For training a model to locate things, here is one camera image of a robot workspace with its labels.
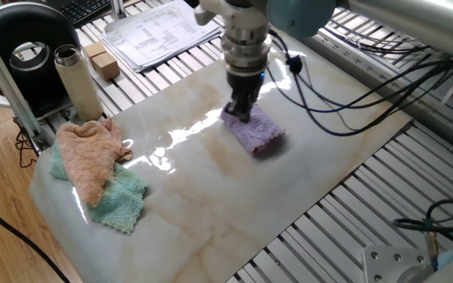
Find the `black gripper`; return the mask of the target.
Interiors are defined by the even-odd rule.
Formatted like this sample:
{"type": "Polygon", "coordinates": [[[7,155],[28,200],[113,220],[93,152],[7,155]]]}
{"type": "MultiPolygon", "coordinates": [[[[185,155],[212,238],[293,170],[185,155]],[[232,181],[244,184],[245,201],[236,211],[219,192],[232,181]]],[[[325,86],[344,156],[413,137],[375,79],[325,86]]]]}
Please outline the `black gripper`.
{"type": "Polygon", "coordinates": [[[235,116],[243,123],[250,121],[250,114],[253,107],[256,105],[261,86],[264,82],[265,73],[261,72],[256,75],[240,76],[230,72],[226,74],[226,80],[232,89],[231,98],[224,107],[224,112],[235,116]],[[241,97],[240,100],[235,99],[241,95],[251,94],[251,97],[241,97]]]}

